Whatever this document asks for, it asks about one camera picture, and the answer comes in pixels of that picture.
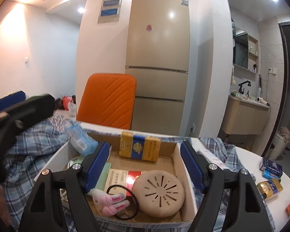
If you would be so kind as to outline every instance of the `white tile wall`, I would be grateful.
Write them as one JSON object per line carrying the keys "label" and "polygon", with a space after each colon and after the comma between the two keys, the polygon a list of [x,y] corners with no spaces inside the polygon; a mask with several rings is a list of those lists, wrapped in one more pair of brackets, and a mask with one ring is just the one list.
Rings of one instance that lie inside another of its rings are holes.
{"label": "white tile wall", "polygon": [[239,83],[242,83],[246,80],[249,80],[251,82],[251,86],[248,86],[247,84],[243,85],[244,92],[246,94],[247,91],[249,91],[250,96],[257,96],[258,88],[259,88],[259,76],[254,75],[249,71],[244,71],[241,68],[238,68],[235,66],[234,68],[234,80],[235,85],[230,86],[230,89],[232,90],[239,90]]}
{"label": "white tile wall", "polygon": [[260,32],[261,46],[282,44],[279,28],[273,28]]}
{"label": "white tile wall", "polygon": [[261,46],[261,62],[283,64],[284,49],[282,47],[282,44]]}
{"label": "white tile wall", "polygon": [[[276,82],[279,84],[284,83],[284,70],[285,70],[285,65],[284,64],[279,64],[279,63],[264,63],[261,62],[261,77],[264,80],[271,81],[271,82]],[[268,74],[268,68],[275,68],[277,69],[277,74]]]}
{"label": "white tile wall", "polygon": [[[231,16],[235,23],[235,26],[246,31],[250,36],[254,37],[258,40],[259,43],[259,56],[261,54],[260,51],[260,35],[258,30],[258,23],[253,18],[248,15],[242,13],[236,8],[230,7]],[[258,69],[261,67],[261,61],[259,58]],[[250,96],[257,96],[257,91],[259,88],[259,77],[258,75],[254,75],[249,71],[245,71],[241,68],[235,67],[234,69],[234,78],[235,78],[235,86],[231,86],[230,89],[239,90],[238,84],[249,80],[251,82],[251,87],[248,87],[247,84],[243,86],[245,93],[249,90]]]}
{"label": "white tile wall", "polygon": [[272,17],[259,22],[259,32],[266,31],[273,28],[278,28],[277,17]]}
{"label": "white tile wall", "polygon": [[278,22],[289,22],[290,21],[290,13],[277,16]]}
{"label": "white tile wall", "polygon": [[271,133],[273,131],[274,125],[271,123],[268,123],[262,133],[260,135],[256,135],[254,138],[254,142],[252,144],[251,152],[256,153],[258,155],[262,155],[265,146],[268,143],[268,139],[271,136]]}
{"label": "white tile wall", "polygon": [[[261,49],[261,96],[271,105],[268,124],[262,134],[254,139],[251,151],[261,155],[268,143],[281,103],[284,82],[284,51],[277,17],[259,22]],[[277,74],[268,74],[268,68],[276,68]]]}

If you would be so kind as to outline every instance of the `faucet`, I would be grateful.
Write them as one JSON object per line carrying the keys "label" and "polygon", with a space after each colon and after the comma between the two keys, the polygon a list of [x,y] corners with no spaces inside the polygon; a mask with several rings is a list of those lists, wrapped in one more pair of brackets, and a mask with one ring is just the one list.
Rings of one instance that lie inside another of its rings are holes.
{"label": "faucet", "polygon": [[242,90],[242,86],[243,86],[244,84],[248,84],[248,86],[251,86],[251,83],[250,83],[249,80],[246,80],[245,82],[238,84],[239,87],[240,87],[240,89],[239,89],[238,91],[239,91],[239,93],[241,93],[241,94],[244,94],[244,89]]}

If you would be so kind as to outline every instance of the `refrigerator drawer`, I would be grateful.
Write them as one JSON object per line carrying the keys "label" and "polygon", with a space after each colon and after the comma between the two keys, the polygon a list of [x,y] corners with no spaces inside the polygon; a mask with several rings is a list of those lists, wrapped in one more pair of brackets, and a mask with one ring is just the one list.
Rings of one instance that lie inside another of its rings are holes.
{"label": "refrigerator drawer", "polygon": [[178,135],[183,108],[180,101],[135,98],[132,130]]}
{"label": "refrigerator drawer", "polygon": [[187,73],[156,69],[127,68],[136,78],[136,96],[185,100]]}

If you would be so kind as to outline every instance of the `refrigerator door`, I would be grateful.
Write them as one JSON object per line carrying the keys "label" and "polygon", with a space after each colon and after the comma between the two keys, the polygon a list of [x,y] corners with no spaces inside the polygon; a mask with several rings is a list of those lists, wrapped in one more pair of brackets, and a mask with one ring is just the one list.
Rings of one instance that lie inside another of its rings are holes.
{"label": "refrigerator door", "polygon": [[127,66],[188,70],[189,7],[182,0],[132,0]]}
{"label": "refrigerator door", "polygon": [[132,130],[178,135],[183,108],[180,101],[135,98]]}
{"label": "refrigerator door", "polygon": [[126,69],[125,72],[136,78],[136,96],[185,100],[187,73],[138,68]]}

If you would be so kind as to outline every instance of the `orange chair back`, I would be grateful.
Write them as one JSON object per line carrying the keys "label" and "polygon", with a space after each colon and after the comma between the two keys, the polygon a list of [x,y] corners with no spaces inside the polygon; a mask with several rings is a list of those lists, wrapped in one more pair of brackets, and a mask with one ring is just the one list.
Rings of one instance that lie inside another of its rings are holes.
{"label": "orange chair back", "polygon": [[136,80],[129,74],[96,73],[89,77],[76,119],[130,129]]}

